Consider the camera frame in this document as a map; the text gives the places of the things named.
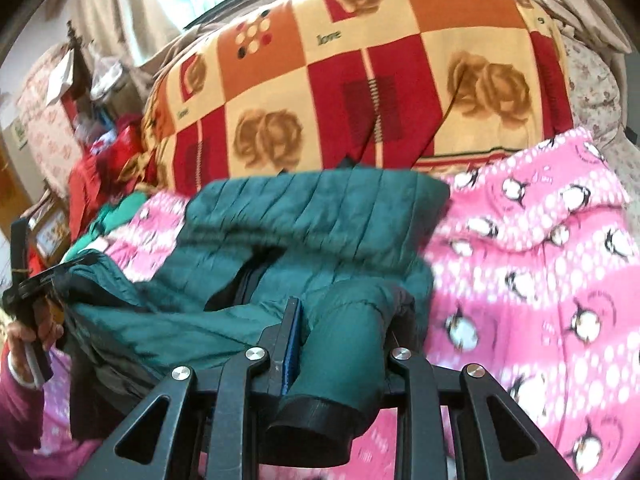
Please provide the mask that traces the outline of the person left hand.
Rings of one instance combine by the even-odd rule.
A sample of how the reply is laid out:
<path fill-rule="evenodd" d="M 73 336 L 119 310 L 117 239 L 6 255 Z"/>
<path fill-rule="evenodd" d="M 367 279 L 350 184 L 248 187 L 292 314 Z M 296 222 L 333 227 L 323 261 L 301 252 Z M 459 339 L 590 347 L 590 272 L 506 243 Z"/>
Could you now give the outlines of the person left hand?
<path fill-rule="evenodd" d="M 48 297 L 38 299 L 32 308 L 34 326 L 15 320 L 6 329 L 10 371 L 23 386 L 39 389 L 47 381 L 38 364 L 36 350 L 47 353 L 63 336 L 63 326 L 54 316 L 57 310 L 58 306 Z"/>

